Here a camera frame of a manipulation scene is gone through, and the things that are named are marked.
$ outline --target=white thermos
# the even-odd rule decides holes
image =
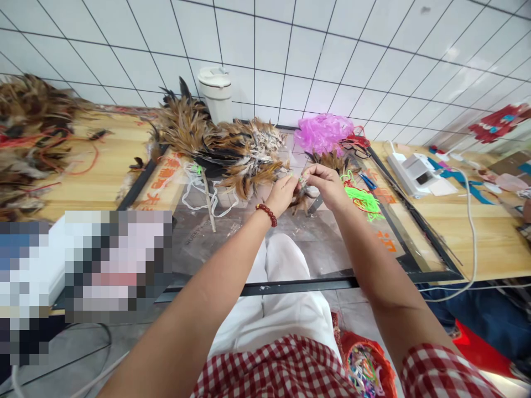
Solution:
[[[232,86],[225,68],[204,67],[199,71],[199,84],[214,123],[232,123]]]

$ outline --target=forearm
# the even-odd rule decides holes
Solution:
[[[367,295],[386,347],[398,371],[409,348],[434,343],[458,352],[400,264],[382,248],[354,206],[335,212],[354,273]]]
[[[267,214],[255,212],[150,327],[101,396],[188,398],[270,227]]]

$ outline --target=white pants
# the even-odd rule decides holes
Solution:
[[[310,279],[304,254],[285,234],[262,242],[247,283]],[[341,361],[330,306],[320,291],[240,297],[221,324],[209,358],[254,351],[288,334],[327,345]]]

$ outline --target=pink plastic bag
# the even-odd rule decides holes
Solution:
[[[300,130],[295,131],[295,142],[306,152],[318,154],[342,151],[338,142],[354,131],[350,120],[331,113],[301,119],[299,128]]]

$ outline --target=hand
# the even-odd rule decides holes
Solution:
[[[273,185],[265,205],[269,207],[275,217],[280,217],[288,208],[298,182],[298,179],[288,174]]]
[[[303,178],[307,185],[316,187],[328,209],[340,211],[352,205],[343,183],[335,170],[320,164],[312,164],[303,172]]]

